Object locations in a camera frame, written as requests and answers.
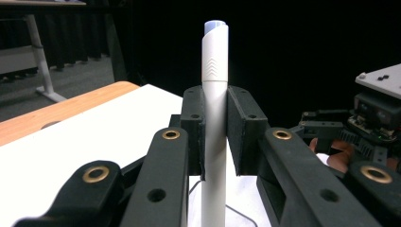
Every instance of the dark background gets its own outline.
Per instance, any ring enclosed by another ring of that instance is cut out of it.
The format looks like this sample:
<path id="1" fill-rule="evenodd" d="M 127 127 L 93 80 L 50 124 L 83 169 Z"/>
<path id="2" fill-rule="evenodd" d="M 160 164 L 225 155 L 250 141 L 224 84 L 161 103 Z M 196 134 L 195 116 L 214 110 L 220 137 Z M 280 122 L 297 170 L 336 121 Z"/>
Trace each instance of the dark background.
<path id="1" fill-rule="evenodd" d="M 303 111 L 352 109 L 355 77 L 401 63 L 391 1 L 142 1 L 140 73 L 181 96 L 201 84 L 203 24 L 229 26 L 229 83 L 247 89 L 274 127 Z"/>

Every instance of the cable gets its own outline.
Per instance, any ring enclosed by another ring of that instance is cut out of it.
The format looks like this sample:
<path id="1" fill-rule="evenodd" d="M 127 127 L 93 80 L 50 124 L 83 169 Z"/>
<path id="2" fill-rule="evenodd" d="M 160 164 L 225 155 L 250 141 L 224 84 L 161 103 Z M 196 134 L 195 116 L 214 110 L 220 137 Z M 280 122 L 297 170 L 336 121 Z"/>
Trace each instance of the cable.
<path id="1" fill-rule="evenodd" d="M 200 183 L 201 183 L 201 181 L 197 181 L 197 182 L 191 187 L 191 189 L 189 190 L 189 195 L 191 195 L 191 193 L 195 190 L 195 188 L 196 188 L 196 187 L 198 186 L 198 184 L 200 184 Z M 251 219 L 251 218 L 249 218 L 248 216 L 246 216 L 246 215 L 240 213 L 239 211 L 235 210 L 233 207 L 231 207 L 231 206 L 229 206 L 229 205 L 227 205 L 227 204 L 226 204 L 226 207 L 227 207 L 228 209 L 234 211 L 234 212 L 237 213 L 238 215 L 242 216 L 243 218 L 249 220 L 250 222 L 252 222 L 252 223 L 254 224 L 255 227 L 257 227 L 257 224 L 256 224 L 256 222 L 255 222 L 253 219 Z"/>

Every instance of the metal table leg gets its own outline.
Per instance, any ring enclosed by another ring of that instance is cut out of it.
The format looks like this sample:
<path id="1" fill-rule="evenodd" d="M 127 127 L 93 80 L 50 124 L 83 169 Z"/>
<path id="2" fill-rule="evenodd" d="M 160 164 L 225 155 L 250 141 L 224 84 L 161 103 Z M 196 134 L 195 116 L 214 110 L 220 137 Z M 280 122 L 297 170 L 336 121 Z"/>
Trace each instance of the metal table leg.
<path id="1" fill-rule="evenodd" d="M 32 42 L 32 50 L 35 56 L 35 61 L 38 64 L 39 74 L 44 80 L 44 86 L 36 88 L 36 91 L 55 102 L 64 101 L 66 98 L 55 93 L 53 90 L 50 72 L 47 66 L 46 57 L 44 55 L 44 47 L 41 44 L 41 38 L 39 36 L 38 28 L 36 27 L 34 15 L 26 16 L 26 24 L 29 30 L 30 40 Z"/>

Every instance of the white marker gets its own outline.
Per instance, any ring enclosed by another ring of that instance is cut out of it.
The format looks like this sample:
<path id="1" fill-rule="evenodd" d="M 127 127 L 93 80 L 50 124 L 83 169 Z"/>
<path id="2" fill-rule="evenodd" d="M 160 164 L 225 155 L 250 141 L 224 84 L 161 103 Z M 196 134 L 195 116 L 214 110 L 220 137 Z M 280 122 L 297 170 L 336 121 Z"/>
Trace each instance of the white marker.
<path id="1" fill-rule="evenodd" d="M 228 27 L 222 21 L 209 21 L 204 25 L 201 81 L 206 119 L 206 181 L 201 185 L 201 226 L 224 227 Z"/>

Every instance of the screw hole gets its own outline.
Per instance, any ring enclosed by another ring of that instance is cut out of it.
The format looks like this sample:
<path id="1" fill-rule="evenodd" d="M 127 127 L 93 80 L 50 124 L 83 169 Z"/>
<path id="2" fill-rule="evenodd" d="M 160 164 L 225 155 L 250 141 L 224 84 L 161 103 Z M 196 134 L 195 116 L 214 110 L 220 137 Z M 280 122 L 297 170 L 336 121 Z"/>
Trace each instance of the screw hole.
<path id="1" fill-rule="evenodd" d="M 166 197 L 166 192 L 163 189 L 153 189 L 148 193 L 148 200 L 151 202 L 159 202 L 164 200 Z"/>
<path id="2" fill-rule="evenodd" d="M 180 137 L 180 132 L 179 131 L 165 131 L 163 133 L 163 138 L 165 139 L 177 139 L 178 137 Z"/>
<path id="3" fill-rule="evenodd" d="M 86 183 L 97 183 L 103 181 L 110 170 L 105 166 L 93 166 L 88 168 L 82 176 L 82 180 Z"/>
<path id="4" fill-rule="evenodd" d="M 377 183 L 391 183 L 392 176 L 381 168 L 375 166 L 363 166 L 360 171 L 362 174 Z"/>
<path id="5" fill-rule="evenodd" d="M 286 131 L 274 131 L 273 135 L 278 138 L 278 139 L 283 139 L 283 140 L 288 140 L 290 139 L 292 136 L 289 132 Z"/>
<path id="6" fill-rule="evenodd" d="M 337 202 L 340 200 L 339 196 L 335 192 L 329 189 L 321 190 L 321 197 L 325 201 L 331 201 L 331 202 Z"/>

